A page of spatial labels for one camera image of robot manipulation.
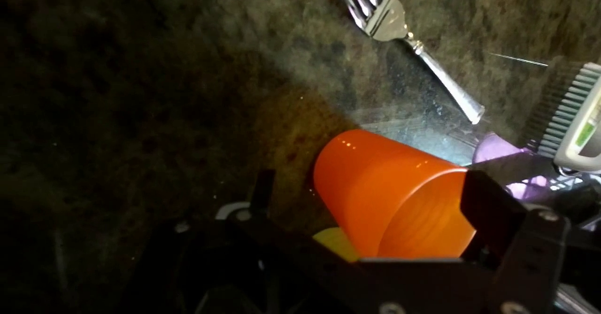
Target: bolt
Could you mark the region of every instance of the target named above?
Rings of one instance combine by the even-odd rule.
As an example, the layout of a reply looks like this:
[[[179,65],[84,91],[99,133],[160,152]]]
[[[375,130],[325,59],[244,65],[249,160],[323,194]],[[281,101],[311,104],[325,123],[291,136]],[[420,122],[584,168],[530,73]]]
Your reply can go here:
[[[530,314],[530,311],[526,307],[514,301],[505,301],[502,303],[501,311],[503,314]]]
[[[544,210],[539,212],[539,216],[548,222],[556,222],[559,220],[559,216],[556,215],[553,211]]]
[[[398,303],[386,302],[380,305],[380,314],[405,314],[405,310]]]
[[[188,231],[190,229],[190,225],[187,223],[186,220],[182,220],[181,222],[178,222],[176,224],[176,226],[174,227],[174,230],[176,231],[176,233],[183,233],[185,231]]]
[[[240,211],[238,211],[238,213],[236,213],[236,218],[241,222],[246,222],[252,217],[253,216],[251,215],[251,211],[249,211],[248,209],[241,209]]]

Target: plastic cup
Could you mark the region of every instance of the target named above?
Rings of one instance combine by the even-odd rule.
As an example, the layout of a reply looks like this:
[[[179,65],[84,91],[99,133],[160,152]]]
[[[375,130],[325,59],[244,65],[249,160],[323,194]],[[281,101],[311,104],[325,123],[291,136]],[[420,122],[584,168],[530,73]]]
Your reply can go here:
[[[364,130],[322,150],[315,188],[361,257],[457,258],[474,229],[460,211],[466,168]]]

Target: granite countertop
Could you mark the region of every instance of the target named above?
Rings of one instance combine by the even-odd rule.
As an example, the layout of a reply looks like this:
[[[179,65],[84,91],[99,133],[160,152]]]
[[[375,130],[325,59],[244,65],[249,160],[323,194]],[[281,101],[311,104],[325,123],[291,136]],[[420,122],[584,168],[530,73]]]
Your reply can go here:
[[[337,133],[365,128],[457,164],[532,108],[543,69],[596,61],[600,0],[401,0],[418,38],[487,106],[478,126],[401,43],[341,0],[3,0],[2,207],[11,310],[105,312],[150,230],[210,219],[277,169],[272,215],[333,224],[309,190]]]

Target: countertop surface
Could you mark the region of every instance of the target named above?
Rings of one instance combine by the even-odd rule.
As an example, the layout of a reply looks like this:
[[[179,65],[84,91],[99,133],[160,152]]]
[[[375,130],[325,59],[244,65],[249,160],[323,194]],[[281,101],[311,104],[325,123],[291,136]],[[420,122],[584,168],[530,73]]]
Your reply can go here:
[[[479,125],[342,0],[2,0],[0,214],[4,266],[17,266],[2,305],[106,312],[153,226],[211,219],[264,167],[276,222],[332,226],[310,170],[336,134],[364,128],[467,165],[488,132],[516,135],[545,70],[489,53],[601,56],[601,0],[401,1],[487,107]]]

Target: yellow object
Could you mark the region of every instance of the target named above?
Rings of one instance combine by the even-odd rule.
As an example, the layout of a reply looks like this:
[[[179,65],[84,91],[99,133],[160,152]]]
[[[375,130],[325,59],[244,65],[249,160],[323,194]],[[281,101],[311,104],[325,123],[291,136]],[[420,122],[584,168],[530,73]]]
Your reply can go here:
[[[348,262],[359,260],[359,254],[357,254],[357,251],[341,228],[324,229],[315,234],[313,239]]]

